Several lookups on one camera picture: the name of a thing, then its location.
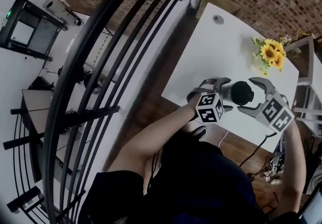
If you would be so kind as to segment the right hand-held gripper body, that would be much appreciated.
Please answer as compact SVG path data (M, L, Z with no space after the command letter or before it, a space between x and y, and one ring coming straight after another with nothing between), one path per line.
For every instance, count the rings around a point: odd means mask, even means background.
M275 133L281 133L294 119L288 99L277 90L272 90L270 93L262 90L265 100L258 104L255 119Z

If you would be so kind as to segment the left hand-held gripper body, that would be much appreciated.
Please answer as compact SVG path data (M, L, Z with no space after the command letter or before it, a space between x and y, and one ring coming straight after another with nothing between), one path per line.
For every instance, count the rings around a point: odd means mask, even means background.
M195 96L199 96L195 106L195 116L191 119L199 118L202 123L219 122L224 114L222 101L220 98L220 88L218 88L219 78L207 79L200 86L194 88L186 97L190 102Z

